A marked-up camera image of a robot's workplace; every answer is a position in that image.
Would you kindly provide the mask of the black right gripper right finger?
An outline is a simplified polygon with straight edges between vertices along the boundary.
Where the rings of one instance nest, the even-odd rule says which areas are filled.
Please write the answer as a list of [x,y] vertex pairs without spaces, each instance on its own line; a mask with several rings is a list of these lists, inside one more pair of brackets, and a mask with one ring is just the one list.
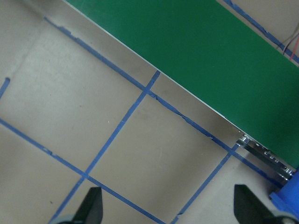
[[234,216],[240,224],[297,224],[288,212],[268,209],[244,184],[234,186]]

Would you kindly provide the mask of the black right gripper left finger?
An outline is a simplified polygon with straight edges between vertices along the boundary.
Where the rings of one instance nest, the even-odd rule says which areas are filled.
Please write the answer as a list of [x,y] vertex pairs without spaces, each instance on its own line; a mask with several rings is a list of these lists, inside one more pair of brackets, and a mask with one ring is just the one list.
[[61,216],[51,224],[100,224],[103,219],[101,187],[91,187],[74,215]]

